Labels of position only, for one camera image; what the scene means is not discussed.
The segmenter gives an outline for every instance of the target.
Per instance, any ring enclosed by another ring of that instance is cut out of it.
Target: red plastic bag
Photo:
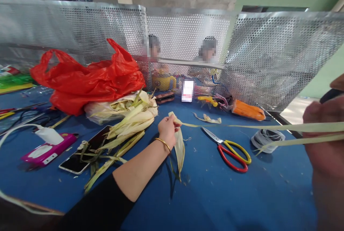
[[[132,56],[112,39],[107,39],[116,51],[111,60],[82,66],[65,52],[51,49],[42,55],[38,65],[30,70],[39,84],[55,91],[50,102],[69,115],[80,115],[91,101],[107,102],[119,99],[145,87],[145,81]],[[59,64],[48,72],[53,53]]]

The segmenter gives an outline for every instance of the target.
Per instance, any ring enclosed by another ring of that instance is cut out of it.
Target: person
[[[198,50],[198,55],[192,60],[199,63],[217,63],[216,56],[217,40],[214,36],[208,36],[203,40],[202,46]],[[209,69],[200,68],[198,66],[191,66],[188,70],[188,75],[195,77],[196,83],[202,85],[206,80],[211,82],[211,72]]]
[[[344,121],[344,96],[323,104],[314,101],[303,115],[304,123]],[[176,143],[179,127],[174,116],[158,124],[159,138],[113,171],[81,199],[60,221],[58,230],[118,230],[155,171]],[[324,133],[304,133],[304,138]],[[318,230],[344,230],[344,141],[305,145],[313,167],[313,192],[318,209]]]
[[[180,127],[175,117],[165,117],[158,124],[159,139],[134,158],[114,170],[81,199],[56,230],[119,230],[122,222],[147,183],[176,144]]]
[[[216,45],[217,40],[214,36],[206,37],[198,50],[198,56],[193,59],[193,62],[217,63],[214,58],[214,56],[216,56]]]
[[[153,34],[148,35],[148,44],[151,61],[152,58],[157,61],[157,58],[160,57],[160,42],[157,36]]]
[[[320,99],[320,103],[323,104],[330,99],[333,99],[337,96],[342,95],[344,91],[341,89],[341,87],[343,86],[344,86],[344,74],[342,74],[333,82],[331,82],[330,84],[331,89],[324,96],[322,96],[322,98]]]

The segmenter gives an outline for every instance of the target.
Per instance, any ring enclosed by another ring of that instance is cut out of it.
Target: green object
[[[0,89],[11,88],[18,85],[31,83],[33,78],[29,74],[6,75],[0,77]]]

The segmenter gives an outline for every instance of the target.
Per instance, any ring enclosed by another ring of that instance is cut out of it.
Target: scissors
[[[15,108],[12,108],[12,109],[2,109],[2,110],[0,110],[0,120],[4,119],[6,117],[9,117],[11,115],[14,115],[18,111],[29,109],[29,108],[32,108],[34,106],[40,106],[40,105],[43,105],[43,104],[46,104],[46,103],[47,102],[37,103],[37,104],[33,104],[33,105],[30,105],[30,106],[27,106],[27,107],[22,107],[22,108],[19,108],[19,109],[15,109]]]
[[[208,129],[206,129],[204,127],[202,127],[202,129],[205,131],[205,133],[207,135],[209,135],[210,138],[212,138],[218,144],[219,153],[220,153],[222,159],[224,160],[224,162],[230,168],[232,168],[233,170],[240,172],[240,173],[246,173],[247,172],[247,170],[248,170],[247,165],[251,164],[252,159],[251,159],[251,156],[247,153],[247,151],[243,147],[241,147],[239,144],[232,142],[232,141],[221,140],[215,134],[213,134],[211,131],[209,131]],[[224,145],[226,145],[231,150],[231,152],[229,150],[227,150],[225,147],[223,147],[221,145],[222,143]],[[245,156],[247,157],[247,160],[243,159],[229,144],[238,147],[245,154]],[[226,154],[230,155],[236,161],[238,161],[243,166],[243,168],[238,168],[238,167],[234,166],[232,163],[230,163],[230,161],[225,157],[224,152]]]

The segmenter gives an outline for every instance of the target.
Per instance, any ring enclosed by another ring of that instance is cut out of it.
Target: yellow scissor handle
[[[7,113],[0,114],[0,120],[14,114],[15,112],[7,112]]]
[[[241,147],[239,144],[235,143],[235,142],[232,142],[232,141],[228,141],[228,140],[225,140],[223,142],[229,149],[231,152],[233,152],[236,156],[238,156],[239,158],[241,158],[246,164],[251,164],[252,163],[252,159],[251,159],[251,156],[248,154],[248,152],[243,148]],[[243,159],[242,156],[240,156],[231,146],[231,145],[234,145],[236,146],[238,149],[240,149],[246,156],[247,160],[246,159]]]

